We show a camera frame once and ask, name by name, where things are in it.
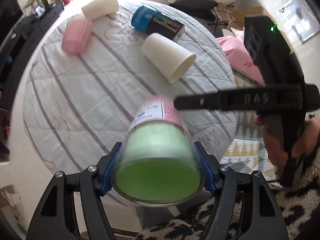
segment green plant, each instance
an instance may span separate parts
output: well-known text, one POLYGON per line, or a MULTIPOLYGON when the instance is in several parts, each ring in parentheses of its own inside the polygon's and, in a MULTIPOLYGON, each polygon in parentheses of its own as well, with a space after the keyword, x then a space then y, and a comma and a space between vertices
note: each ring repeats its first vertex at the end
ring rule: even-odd
POLYGON ((32 6, 34 4, 36 4, 36 5, 43 4, 46 6, 46 5, 48 5, 48 2, 47 2, 47 0, 28 0, 28 2, 25 5, 25 8, 32 6))

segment blue gripper pad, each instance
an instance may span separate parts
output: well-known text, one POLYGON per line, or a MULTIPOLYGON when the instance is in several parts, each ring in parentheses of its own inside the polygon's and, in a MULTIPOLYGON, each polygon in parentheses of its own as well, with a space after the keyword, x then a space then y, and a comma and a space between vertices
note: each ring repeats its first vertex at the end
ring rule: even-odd
POLYGON ((203 165, 204 168, 204 175, 205 175, 205 181, 204 181, 204 188, 209 191, 212 195, 215 195, 217 188, 214 185, 214 174, 212 173, 207 161, 205 160, 205 158, 203 157, 200 149, 198 148, 198 146, 195 144, 196 150, 199 154, 201 163, 203 165))
POLYGON ((111 171, 112 171, 113 165, 115 164, 116 155, 119 152, 120 148, 121 146, 117 149, 115 155, 113 155, 108 167, 106 168, 106 171, 103 174, 102 185, 100 188, 101 196, 105 196, 106 193, 112 189, 111 171))

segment white label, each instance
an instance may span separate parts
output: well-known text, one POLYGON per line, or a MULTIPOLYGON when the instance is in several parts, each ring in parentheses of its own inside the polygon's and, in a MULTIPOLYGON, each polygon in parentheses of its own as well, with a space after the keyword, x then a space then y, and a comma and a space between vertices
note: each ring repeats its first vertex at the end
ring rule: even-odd
POLYGON ((163 102, 152 102, 143 105, 134 120, 132 121, 129 131, 136 127, 138 124, 151 121, 165 119, 165 110, 163 102))

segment bolt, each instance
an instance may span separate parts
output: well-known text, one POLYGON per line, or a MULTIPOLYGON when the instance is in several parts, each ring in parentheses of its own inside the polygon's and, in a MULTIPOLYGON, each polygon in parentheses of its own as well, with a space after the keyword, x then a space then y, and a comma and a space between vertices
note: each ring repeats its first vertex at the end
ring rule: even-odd
POLYGON ((55 176, 56 176, 57 178, 61 178, 61 177, 63 176, 63 172, 62 172, 62 171, 57 171, 56 174, 55 174, 55 176))
POLYGON ((220 166, 220 170, 222 171, 228 171, 229 170, 229 167, 227 165, 221 165, 220 166))
POLYGON ((262 173, 260 171, 254 171, 253 174, 256 177, 261 177, 262 176, 262 173))
POLYGON ((94 166, 94 165, 92 165, 92 166, 90 166, 89 168, 88 168, 88 171, 90 171, 90 172, 94 172, 94 171, 96 171, 97 170, 97 166, 94 166))

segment patterned carpet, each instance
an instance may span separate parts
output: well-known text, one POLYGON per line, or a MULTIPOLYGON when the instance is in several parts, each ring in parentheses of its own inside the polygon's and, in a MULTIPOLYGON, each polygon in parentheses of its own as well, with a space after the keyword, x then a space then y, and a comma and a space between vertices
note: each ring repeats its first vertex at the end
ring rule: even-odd
MULTIPOLYGON (((234 70, 235 83, 238 88, 249 88, 257 84, 234 70)), ((220 163, 228 164, 239 172, 251 173, 260 170, 266 180, 275 179, 275 169, 268 160, 264 147, 262 129, 254 125, 254 111, 239 112, 239 122, 235 139, 224 154, 220 163)))

